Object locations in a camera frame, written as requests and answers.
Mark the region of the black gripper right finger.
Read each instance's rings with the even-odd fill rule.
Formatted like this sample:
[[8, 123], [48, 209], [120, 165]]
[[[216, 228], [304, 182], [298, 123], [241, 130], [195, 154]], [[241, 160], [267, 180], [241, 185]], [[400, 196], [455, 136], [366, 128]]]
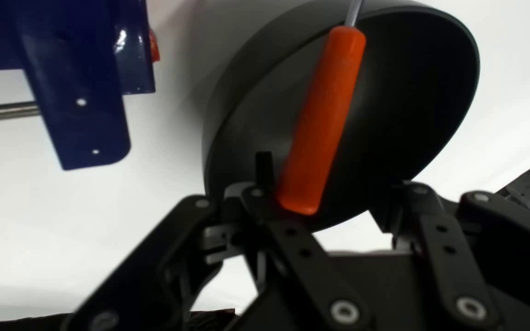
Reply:
[[394, 233], [407, 211], [409, 184], [389, 185], [378, 195], [370, 213], [383, 233]]

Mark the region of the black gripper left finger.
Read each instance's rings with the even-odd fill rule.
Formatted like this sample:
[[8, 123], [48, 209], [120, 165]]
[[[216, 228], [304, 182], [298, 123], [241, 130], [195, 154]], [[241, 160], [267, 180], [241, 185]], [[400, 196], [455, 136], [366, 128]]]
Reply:
[[274, 185], [273, 154], [269, 151], [260, 151], [256, 154], [256, 184], [265, 193], [269, 193]]

